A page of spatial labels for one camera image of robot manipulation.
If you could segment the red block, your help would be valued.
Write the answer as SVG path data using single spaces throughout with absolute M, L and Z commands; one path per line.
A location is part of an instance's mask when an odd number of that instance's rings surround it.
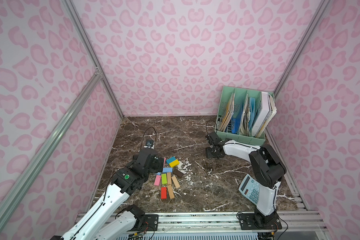
M 167 187 L 161 187 L 161 199 L 165 200 L 167 199 Z

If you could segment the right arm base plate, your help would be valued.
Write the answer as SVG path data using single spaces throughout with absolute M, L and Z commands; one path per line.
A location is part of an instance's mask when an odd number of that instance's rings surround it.
M 264 216 L 260 212 L 249 214 L 238 212 L 236 217 L 240 223 L 241 230 L 269 230 L 276 232 L 283 228 L 281 219 L 276 212 L 269 216 Z

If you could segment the blue mesh folder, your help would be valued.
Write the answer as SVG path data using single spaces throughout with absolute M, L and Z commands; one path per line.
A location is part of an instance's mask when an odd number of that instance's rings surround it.
M 238 134 L 240 125 L 242 122 L 242 114 L 243 114 L 243 105 L 235 105 L 234 107 L 234 114 L 231 119 L 231 133 L 232 134 Z

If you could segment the light blue calculator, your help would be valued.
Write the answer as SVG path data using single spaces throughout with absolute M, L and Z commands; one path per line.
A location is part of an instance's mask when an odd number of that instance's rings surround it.
M 259 201 L 260 184 L 246 174 L 239 186 L 239 192 L 256 206 Z

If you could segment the wooden block upright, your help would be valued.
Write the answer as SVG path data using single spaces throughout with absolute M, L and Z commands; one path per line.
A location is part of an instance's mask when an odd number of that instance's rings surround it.
M 172 175 L 170 172 L 166 173 L 167 175 L 167 184 L 171 185 L 172 184 Z

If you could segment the wooden block tilted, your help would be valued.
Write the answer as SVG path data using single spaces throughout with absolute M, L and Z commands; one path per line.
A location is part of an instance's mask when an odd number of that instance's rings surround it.
M 176 189 L 179 189 L 179 188 L 180 188 L 180 184 L 179 184 L 176 176 L 172 176 L 172 182 L 173 182 L 173 184 L 175 185 L 175 188 L 176 188 Z

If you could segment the yellow block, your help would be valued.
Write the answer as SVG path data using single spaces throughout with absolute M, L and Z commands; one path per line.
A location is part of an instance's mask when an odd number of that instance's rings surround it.
M 171 168 L 174 168 L 174 167 L 178 166 L 179 164 L 180 164 L 180 162 L 178 160 L 174 160 L 169 163 Z

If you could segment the aluminium mounting rail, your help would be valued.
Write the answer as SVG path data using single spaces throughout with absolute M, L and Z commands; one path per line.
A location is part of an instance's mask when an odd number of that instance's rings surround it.
M 156 234 L 174 233 L 272 233 L 269 230 L 241 230 L 236 217 L 238 212 L 198 212 L 198 213 L 152 213 L 159 215 Z M 315 211 L 280 211 L 282 229 L 274 233 L 326 232 L 324 221 Z M 118 215 L 112 214 L 106 221 L 111 223 Z

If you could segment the white binder folder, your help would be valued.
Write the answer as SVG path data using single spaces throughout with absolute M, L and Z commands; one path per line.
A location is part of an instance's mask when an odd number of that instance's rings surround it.
M 267 92 L 261 93 L 261 102 L 257 108 L 255 120 L 252 126 L 252 136 L 258 138 L 258 134 L 271 113 L 270 95 Z

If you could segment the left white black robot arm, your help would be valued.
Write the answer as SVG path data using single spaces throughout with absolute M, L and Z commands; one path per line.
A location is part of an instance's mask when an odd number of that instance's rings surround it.
M 81 220 L 53 240 L 115 240 L 126 232 L 149 226 L 145 212 L 136 205 L 125 207 L 109 224 L 106 221 L 151 174 L 163 171 L 164 158 L 152 148 L 143 148 L 124 168 L 116 171 L 107 189 Z

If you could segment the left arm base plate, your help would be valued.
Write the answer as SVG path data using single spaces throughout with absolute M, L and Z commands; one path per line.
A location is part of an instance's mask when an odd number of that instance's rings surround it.
M 156 214 L 145 214 L 143 217 L 138 219 L 131 229 L 132 232 L 141 232 L 144 231 L 146 228 L 148 230 L 158 230 L 158 223 L 159 223 L 159 215 Z

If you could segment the pink block lower left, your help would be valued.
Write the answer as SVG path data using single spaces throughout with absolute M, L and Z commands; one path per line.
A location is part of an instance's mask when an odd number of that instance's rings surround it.
M 156 175 L 154 185 L 155 185 L 155 186 L 160 186 L 160 184 L 161 184 L 161 179 L 162 179 L 162 176 L 161 176 L 161 175 Z

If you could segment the wooden block bottom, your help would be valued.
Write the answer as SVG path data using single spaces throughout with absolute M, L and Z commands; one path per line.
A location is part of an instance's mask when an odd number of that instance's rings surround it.
M 168 189 L 168 194 L 169 194 L 170 199 L 174 199 L 174 198 L 175 198 L 175 195 L 174 195 L 174 191 L 173 191 L 172 185 L 167 185 L 167 189 Z

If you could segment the green block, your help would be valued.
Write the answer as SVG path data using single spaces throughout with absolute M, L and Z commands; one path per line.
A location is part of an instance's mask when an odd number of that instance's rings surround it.
M 167 185 L 168 184 L 167 174 L 166 173 L 161 174 L 161 180 L 162 180 L 162 185 Z

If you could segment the teal block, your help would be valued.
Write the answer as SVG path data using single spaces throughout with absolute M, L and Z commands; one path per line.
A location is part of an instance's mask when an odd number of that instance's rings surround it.
M 171 157 L 171 158 L 166 160 L 166 163 L 169 165 L 170 163 L 174 162 L 175 160 L 176 160 L 175 157 Z

